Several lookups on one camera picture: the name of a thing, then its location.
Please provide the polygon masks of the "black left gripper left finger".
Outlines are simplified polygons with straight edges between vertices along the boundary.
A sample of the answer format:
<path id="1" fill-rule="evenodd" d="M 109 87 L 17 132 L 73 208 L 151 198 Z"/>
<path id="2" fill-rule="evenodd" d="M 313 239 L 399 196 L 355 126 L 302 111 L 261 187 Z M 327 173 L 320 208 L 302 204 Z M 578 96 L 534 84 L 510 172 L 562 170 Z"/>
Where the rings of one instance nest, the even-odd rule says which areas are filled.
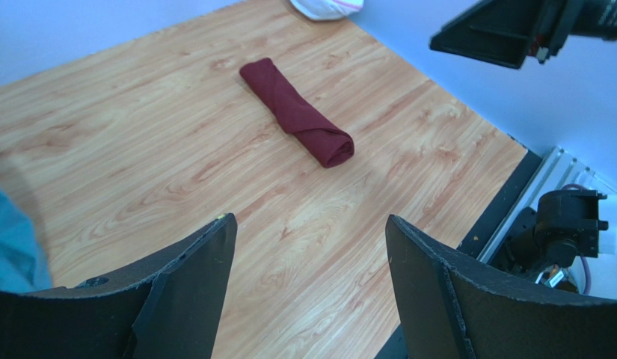
<path id="1" fill-rule="evenodd" d="M 237 229 L 223 214 L 120 269 L 38 292 L 25 357 L 209 358 Z"/>

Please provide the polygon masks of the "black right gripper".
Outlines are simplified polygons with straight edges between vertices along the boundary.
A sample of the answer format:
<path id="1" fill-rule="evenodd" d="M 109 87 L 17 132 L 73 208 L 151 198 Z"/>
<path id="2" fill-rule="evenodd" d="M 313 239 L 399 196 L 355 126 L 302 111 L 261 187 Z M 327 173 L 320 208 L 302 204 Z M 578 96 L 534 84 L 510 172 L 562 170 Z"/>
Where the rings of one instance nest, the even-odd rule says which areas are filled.
<path id="1" fill-rule="evenodd" d="M 429 41 L 437 52 L 519 69 L 527 57 L 540 64 L 558 54 L 583 1 L 478 1 L 443 25 Z"/>

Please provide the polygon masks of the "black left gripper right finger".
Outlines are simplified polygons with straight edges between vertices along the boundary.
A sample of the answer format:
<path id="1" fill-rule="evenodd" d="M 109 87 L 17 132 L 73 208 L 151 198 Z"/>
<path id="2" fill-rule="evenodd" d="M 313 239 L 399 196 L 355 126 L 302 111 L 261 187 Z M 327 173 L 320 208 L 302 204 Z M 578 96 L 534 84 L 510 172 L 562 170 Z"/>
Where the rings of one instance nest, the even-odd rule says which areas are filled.
<path id="1" fill-rule="evenodd" d="M 617 358 L 617 301 L 551 289 L 391 215 L 385 228 L 405 345 L 415 358 Z"/>

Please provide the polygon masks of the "dark red cloth napkin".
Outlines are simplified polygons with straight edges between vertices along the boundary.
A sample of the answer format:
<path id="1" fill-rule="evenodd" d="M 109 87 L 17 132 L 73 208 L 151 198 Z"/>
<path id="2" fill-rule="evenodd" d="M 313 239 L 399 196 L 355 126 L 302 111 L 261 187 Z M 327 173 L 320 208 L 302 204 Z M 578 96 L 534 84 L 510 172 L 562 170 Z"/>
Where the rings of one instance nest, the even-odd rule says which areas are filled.
<path id="1" fill-rule="evenodd" d="M 354 155 L 354 140 L 313 107 L 270 58 L 241 67 L 239 75 L 270 110 L 280 128 L 294 136 L 324 168 L 333 168 Z"/>

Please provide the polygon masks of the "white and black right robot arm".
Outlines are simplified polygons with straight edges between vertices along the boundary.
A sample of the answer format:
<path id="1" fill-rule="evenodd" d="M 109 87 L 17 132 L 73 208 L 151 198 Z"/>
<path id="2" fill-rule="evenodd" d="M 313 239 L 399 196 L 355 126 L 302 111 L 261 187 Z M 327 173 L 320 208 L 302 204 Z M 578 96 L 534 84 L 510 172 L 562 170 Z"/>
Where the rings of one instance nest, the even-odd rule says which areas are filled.
<path id="1" fill-rule="evenodd" d="M 430 48 L 519 69 L 558 54 L 571 35 L 617 41 L 617 1 L 479 1 L 444 25 Z M 592 288 L 589 259 L 617 254 L 617 194 L 578 183 L 546 191 L 530 185 L 537 203 L 505 222 L 488 263 L 549 288 Z"/>

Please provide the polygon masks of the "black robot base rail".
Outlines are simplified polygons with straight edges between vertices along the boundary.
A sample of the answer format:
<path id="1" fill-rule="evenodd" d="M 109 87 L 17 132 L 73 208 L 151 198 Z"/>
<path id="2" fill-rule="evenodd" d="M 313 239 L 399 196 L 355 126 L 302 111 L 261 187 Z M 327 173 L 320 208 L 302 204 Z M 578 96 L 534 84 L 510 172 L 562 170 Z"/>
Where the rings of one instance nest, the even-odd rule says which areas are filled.
<path id="1" fill-rule="evenodd" d="M 527 153 L 473 228 L 454 249 L 493 267 L 488 263 L 488 258 L 495 251 L 495 237 L 507 231 L 506 220 L 515 218 L 525 206 L 534 206 L 537 203 L 530 188 L 533 183 L 539 184 L 546 191 L 552 191 L 558 185 L 578 183 L 605 194 L 617 194 L 615 186 L 601 180 L 594 171 L 559 147 L 552 149 L 543 159 L 535 153 Z M 584 296 L 617 301 L 617 254 L 600 254 L 591 258 L 589 268 L 592 288 L 590 293 Z M 583 295 L 570 284 L 565 284 L 558 290 Z M 415 358 L 408 353 L 401 321 L 378 356 Z"/>

